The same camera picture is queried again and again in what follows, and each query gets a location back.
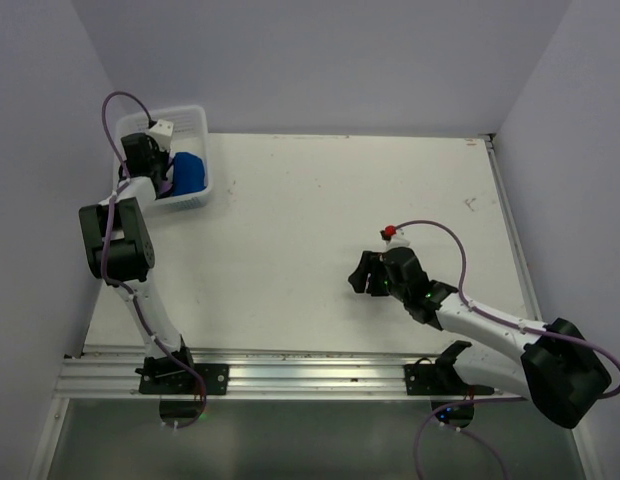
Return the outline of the purple towel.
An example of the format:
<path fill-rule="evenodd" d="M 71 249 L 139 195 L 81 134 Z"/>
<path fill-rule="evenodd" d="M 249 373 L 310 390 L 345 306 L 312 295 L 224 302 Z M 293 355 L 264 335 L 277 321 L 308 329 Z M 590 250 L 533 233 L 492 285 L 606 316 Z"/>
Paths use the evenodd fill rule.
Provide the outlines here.
<path fill-rule="evenodd" d="M 173 190 L 173 183 L 170 181 L 163 181 L 161 184 L 160 191 L 158 193 L 159 198 L 166 198 L 171 195 Z"/>

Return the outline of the blue towel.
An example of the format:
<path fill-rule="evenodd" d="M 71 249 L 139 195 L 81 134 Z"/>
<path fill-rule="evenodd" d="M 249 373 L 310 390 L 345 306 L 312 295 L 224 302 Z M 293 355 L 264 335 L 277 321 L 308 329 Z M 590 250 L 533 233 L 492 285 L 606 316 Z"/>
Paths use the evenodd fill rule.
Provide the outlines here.
<path fill-rule="evenodd" d="M 178 152 L 173 159 L 172 196 L 198 193 L 206 189 L 207 172 L 204 161 L 189 152 Z"/>

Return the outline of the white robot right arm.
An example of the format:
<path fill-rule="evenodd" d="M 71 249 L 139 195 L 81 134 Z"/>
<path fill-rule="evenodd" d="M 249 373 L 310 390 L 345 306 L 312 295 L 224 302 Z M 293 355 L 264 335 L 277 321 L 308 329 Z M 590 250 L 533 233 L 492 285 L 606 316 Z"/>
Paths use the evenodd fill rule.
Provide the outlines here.
<path fill-rule="evenodd" d="M 495 390 L 531 401 L 551 422 L 576 427 L 612 378 L 578 328 L 520 320 L 511 327 L 468 308 L 457 288 L 428 278 L 414 251 L 365 251 L 348 282 L 357 294 L 391 296 L 418 323 L 458 340 L 431 364 L 405 368 L 407 391 L 487 395 Z"/>

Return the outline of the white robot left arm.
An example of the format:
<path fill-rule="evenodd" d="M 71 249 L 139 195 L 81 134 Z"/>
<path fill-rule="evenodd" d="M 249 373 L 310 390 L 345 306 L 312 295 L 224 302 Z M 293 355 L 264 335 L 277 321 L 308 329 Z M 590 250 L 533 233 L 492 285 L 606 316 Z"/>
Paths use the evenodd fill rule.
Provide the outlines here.
<path fill-rule="evenodd" d="M 187 392 L 197 383 L 198 369 L 159 297 L 152 275 L 156 257 L 144 220 L 144 211 L 167 192 L 172 133 L 159 122 L 145 133 L 122 137 L 121 143 L 125 160 L 117 186 L 108 199 L 78 212 L 87 262 L 135 319 L 146 349 L 140 374 L 162 377 L 175 392 Z"/>

